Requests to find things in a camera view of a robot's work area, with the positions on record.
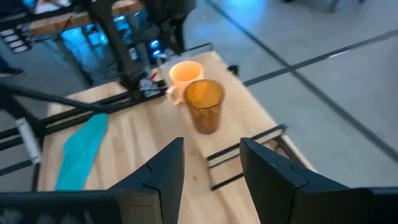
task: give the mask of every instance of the blue towel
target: blue towel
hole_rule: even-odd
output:
[[[92,116],[63,145],[63,161],[55,190],[81,190],[90,174],[108,124],[107,114]]]

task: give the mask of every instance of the mug handle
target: mug handle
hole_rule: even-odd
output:
[[[169,99],[173,103],[173,105],[177,105],[177,104],[181,103],[181,101],[182,101],[182,96],[178,96],[177,99],[173,99],[172,94],[173,94],[174,90],[176,90],[176,89],[177,89],[177,87],[171,86],[166,91],[167,99]]]

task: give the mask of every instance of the wooden table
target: wooden table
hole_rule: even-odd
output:
[[[229,71],[216,52],[193,57],[205,68],[205,78],[220,82],[226,92],[221,126],[216,133],[202,135],[195,131],[186,105],[173,106],[158,98],[109,116],[108,130],[95,159],[84,189],[108,189],[134,172],[176,137],[184,137],[185,180],[179,223],[259,223],[248,188],[243,178],[211,191],[208,154],[272,128],[276,123],[253,98],[243,84]],[[108,83],[70,98],[97,101],[124,90],[117,83]],[[52,104],[49,115],[69,108]],[[53,190],[62,163],[63,143],[79,126],[45,138],[43,162],[38,190]],[[311,164],[292,145],[295,155],[310,169]],[[213,178],[223,179],[241,172],[239,158],[217,167]]]
[[[57,10],[58,6],[51,2],[56,2],[62,6],[68,6],[70,4],[69,0],[38,0],[35,13],[40,14],[43,12]],[[143,6],[138,0],[120,0],[113,4],[112,13],[114,16],[120,16],[131,11],[140,10],[142,8]],[[64,27],[66,29],[70,29],[73,27],[81,27],[90,23],[92,23],[92,21],[87,12],[71,12],[61,16],[54,16],[47,19],[34,21],[30,24],[30,31],[34,35],[48,35],[55,32],[60,32]]]

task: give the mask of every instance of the orange cup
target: orange cup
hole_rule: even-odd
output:
[[[169,71],[173,85],[166,91],[167,98],[177,105],[184,102],[185,88],[198,80],[203,79],[203,65],[198,62],[184,61],[174,65]]]

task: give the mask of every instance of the black floor stripe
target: black floor stripe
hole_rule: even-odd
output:
[[[270,72],[270,73],[267,73],[265,75],[261,75],[261,76],[256,77],[256,78],[252,78],[250,80],[245,81],[244,85],[245,86],[251,86],[251,85],[257,84],[259,82],[266,81],[266,80],[268,80],[270,78],[278,77],[279,75],[291,72],[293,70],[297,70],[297,69],[312,65],[314,63],[321,62],[322,60],[326,60],[326,59],[328,59],[328,58],[330,58],[330,57],[332,57],[334,55],[342,54],[343,52],[348,52],[350,50],[354,50],[354,49],[357,49],[359,47],[364,47],[364,46],[369,45],[369,44],[374,44],[374,43],[382,41],[382,40],[387,40],[388,38],[395,37],[397,35],[398,35],[398,29],[395,29],[395,30],[386,32],[384,34],[381,34],[379,36],[373,37],[371,39],[361,41],[361,42],[359,42],[357,44],[352,44],[352,45],[349,45],[349,46],[346,46],[346,47],[342,47],[342,48],[340,48],[338,50],[334,50],[332,52],[328,52],[326,54],[319,55],[317,57],[305,60],[303,62],[296,63],[296,64],[294,64],[292,66],[287,67],[287,68],[282,68],[280,70],[277,70],[277,71],[274,71],[274,72]]]
[[[256,77],[256,78],[252,78],[252,79],[246,80],[245,82],[243,82],[243,85],[245,85],[246,87],[249,87],[251,85],[266,81],[268,79],[278,77],[279,75],[283,75],[283,74],[288,73],[290,71],[291,71],[290,68],[282,68],[280,70],[276,70],[274,72],[270,72],[270,73],[267,73],[265,75],[260,75],[259,77]]]
[[[259,39],[257,39],[252,33],[246,30],[243,26],[238,24],[232,17],[230,17],[227,13],[221,10],[216,4],[212,3],[211,0],[206,0],[206,2],[220,15],[222,15],[226,20],[235,25],[242,33],[244,33],[249,39],[255,42],[258,46],[260,46],[264,51],[269,53],[276,61],[278,61],[281,65],[286,67],[286,69],[292,68],[280,55],[278,55],[275,51],[273,51],[270,47],[266,46]],[[388,38],[392,35],[396,35],[396,30],[388,32],[386,34],[382,34],[379,37],[379,40],[383,38]],[[303,86],[305,86],[310,92],[312,92],[316,97],[318,97],[322,102],[329,106],[335,113],[340,115],[347,123],[352,125],[355,129],[357,129],[369,142],[371,142],[374,146],[380,149],[383,153],[389,156],[392,160],[398,163],[398,151],[396,151],[392,146],[388,145],[384,142],[379,136],[377,136],[374,132],[365,127],[364,124],[355,119],[351,114],[345,111],[340,105],[334,102],[329,96],[327,96],[324,92],[322,92],[318,87],[316,87],[313,83],[307,80],[301,73],[296,70],[289,70],[289,72],[295,77]]]

